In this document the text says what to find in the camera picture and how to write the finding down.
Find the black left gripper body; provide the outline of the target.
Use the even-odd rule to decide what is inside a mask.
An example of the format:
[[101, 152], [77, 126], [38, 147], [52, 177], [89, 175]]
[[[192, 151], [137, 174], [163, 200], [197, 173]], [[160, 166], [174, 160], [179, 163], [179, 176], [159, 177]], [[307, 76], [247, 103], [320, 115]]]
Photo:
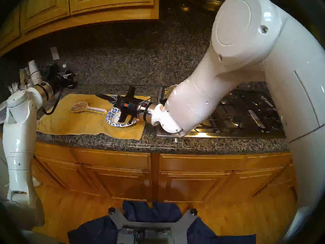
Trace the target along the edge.
[[52, 88], [67, 88], [69, 86], [69, 79], [64, 77], [66, 72], [54, 73], [52, 75]]

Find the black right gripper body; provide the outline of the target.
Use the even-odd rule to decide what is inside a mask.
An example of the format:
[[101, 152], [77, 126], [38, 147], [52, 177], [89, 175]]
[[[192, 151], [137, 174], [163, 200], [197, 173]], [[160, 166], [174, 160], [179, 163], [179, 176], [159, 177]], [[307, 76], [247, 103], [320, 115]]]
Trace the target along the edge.
[[141, 102], [140, 99], [134, 97], [135, 87], [130, 86], [128, 92], [125, 96], [119, 96], [118, 100], [113, 107], [118, 108], [121, 111], [120, 118], [118, 122], [124, 123], [128, 117], [131, 115], [128, 124], [132, 123], [132, 120], [137, 116], [137, 108]]

